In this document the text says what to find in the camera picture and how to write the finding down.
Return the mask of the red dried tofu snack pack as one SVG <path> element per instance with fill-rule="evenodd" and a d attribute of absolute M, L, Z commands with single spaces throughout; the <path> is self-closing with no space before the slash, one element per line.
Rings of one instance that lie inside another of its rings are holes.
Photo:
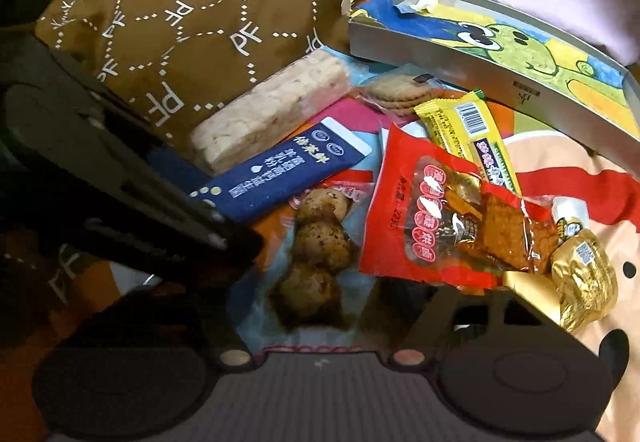
<path fill-rule="evenodd" d="M 559 244 L 549 208 L 483 180 L 472 162 L 429 140 L 390 128 L 361 273 L 492 289 L 506 271 L 546 274 Z"/>

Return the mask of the clear pack of meatballs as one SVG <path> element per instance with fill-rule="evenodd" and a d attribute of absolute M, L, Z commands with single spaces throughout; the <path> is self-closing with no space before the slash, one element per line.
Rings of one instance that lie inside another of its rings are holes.
<path fill-rule="evenodd" d="M 232 289 L 230 315 L 254 355 L 349 352 L 373 287 L 359 272 L 370 170 L 347 169 L 288 201 L 258 267 Z"/>

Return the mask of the gold foil snack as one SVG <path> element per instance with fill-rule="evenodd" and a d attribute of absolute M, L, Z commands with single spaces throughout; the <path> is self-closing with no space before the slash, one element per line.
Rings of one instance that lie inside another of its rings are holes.
<path fill-rule="evenodd" d="M 506 271 L 502 284 L 571 334 L 605 318 L 618 297 L 612 262 L 586 228 L 555 249 L 547 275 Z"/>

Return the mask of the small white candy pack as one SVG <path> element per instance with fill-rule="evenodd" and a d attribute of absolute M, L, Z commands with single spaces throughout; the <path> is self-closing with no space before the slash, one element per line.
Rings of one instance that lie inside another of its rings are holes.
<path fill-rule="evenodd" d="M 551 214 L 562 242 L 589 228 L 590 225 L 587 203 L 579 198 L 553 197 Z"/>

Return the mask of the yellow snack bar pack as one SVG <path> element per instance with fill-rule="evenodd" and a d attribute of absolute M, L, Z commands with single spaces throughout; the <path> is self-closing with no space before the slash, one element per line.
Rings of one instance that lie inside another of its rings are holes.
<path fill-rule="evenodd" d="M 521 196 L 518 177 L 481 90 L 461 98 L 433 98 L 413 110 L 436 145 L 477 165 L 489 183 Z"/>

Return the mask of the blue sachet with white text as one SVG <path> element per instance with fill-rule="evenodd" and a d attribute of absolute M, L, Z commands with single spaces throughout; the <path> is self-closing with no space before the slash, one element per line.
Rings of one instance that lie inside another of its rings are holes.
<path fill-rule="evenodd" d="M 372 147 L 332 117 L 205 182 L 190 193 L 225 217 L 246 222 L 356 166 Z"/>

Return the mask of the round biscuit pack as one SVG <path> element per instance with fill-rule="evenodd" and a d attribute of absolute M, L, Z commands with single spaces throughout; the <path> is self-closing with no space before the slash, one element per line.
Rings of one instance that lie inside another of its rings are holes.
<path fill-rule="evenodd" d="M 436 98 L 461 98 L 464 91 L 447 86 L 426 70 L 402 65 L 376 75 L 352 89 L 364 105 L 392 121 L 411 119 L 414 108 Z"/>

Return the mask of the white rice cracker bar pack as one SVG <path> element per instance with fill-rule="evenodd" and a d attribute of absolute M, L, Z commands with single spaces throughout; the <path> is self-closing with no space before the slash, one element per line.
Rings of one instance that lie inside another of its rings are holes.
<path fill-rule="evenodd" d="M 344 61 L 317 50 L 289 64 L 199 124 L 197 166 L 216 176 L 269 150 L 352 88 Z"/>

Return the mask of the brown PF patterned pillow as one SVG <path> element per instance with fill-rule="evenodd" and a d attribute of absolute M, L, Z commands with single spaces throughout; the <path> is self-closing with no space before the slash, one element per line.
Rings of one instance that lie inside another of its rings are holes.
<path fill-rule="evenodd" d="M 183 155 L 255 84 L 320 46 L 348 48 L 342 0 L 54 0 L 36 33 Z"/>

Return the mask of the colourful cartoon bed sheet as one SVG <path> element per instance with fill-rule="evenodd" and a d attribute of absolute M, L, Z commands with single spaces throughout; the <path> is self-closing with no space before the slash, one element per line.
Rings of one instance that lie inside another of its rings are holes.
<path fill-rule="evenodd" d="M 578 330 L 619 356 L 623 373 L 599 431 L 639 436 L 639 78 L 602 46 L 491 0 L 226 0 L 179 14 L 158 65 L 182 135 L 228 98 L 324 49 L 352 82 L 400 63 L 477 88 L 523 193 L 555 202 L 567 228 L 588 228 L 616 271 L 616 305 Z"/>

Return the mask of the grey tray with cartoon drawing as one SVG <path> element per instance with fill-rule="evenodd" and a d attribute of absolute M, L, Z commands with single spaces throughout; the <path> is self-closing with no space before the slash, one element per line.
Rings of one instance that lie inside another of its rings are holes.
<path fill-rule="evenodd" d="M 639 85 L 588 43 L 491 0 L 368 0 L 348 19 L 352 55 L 411 64 L 535 118 L 639 172 Z"/>

